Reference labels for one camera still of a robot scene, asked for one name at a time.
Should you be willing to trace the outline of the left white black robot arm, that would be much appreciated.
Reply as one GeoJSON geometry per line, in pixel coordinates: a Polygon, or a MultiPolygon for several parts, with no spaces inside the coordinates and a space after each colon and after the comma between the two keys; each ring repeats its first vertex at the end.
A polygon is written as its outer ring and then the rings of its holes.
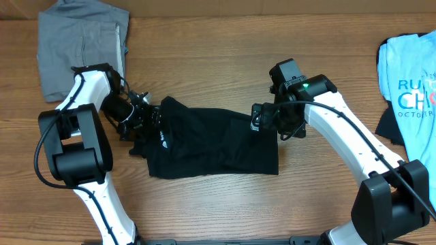
{"type": "Polygon", "coordinates": [[[57,189],[70,189],[84,202],[102,244],[144,244],[124,210],[111,171],[113,156],[99,113],[124,141],[143,140],[159,125],[150,94],[130,90],[108,63],[73,67],[74,86],[54,110],[38,116],[41,138],[34,154],[37,177],[57,189]]]}

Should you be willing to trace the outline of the black polo shirt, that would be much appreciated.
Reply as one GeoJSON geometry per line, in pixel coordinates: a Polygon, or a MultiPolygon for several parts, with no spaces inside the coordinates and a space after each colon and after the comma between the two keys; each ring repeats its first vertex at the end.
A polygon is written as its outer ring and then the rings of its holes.
{"type": "Polygon", "coordinates": [[[251,130],[249,115],[188,108],[172,97],[161,101],[159,113],[160,124],[129,151],[146,159],[150,176],[279,173],[277,133],[251,130]]]}

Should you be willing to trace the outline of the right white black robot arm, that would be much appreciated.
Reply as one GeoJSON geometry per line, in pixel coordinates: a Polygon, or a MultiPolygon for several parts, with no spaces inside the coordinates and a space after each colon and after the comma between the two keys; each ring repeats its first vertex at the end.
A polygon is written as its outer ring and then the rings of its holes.
{"type": "Polygon", "coordinates": [[[273,103],[255,103],[254,131],[276,131],[281,140],[304,138],[316,129],[343,159],[358,184],[351,219],[321,235],[290,238],[290,244],[389,244],[427,226],[435,213],[429,201],[429,173],[383,145],[348,108],[324,75],[304,76],[294,59],[270,71],[273,103]]]}

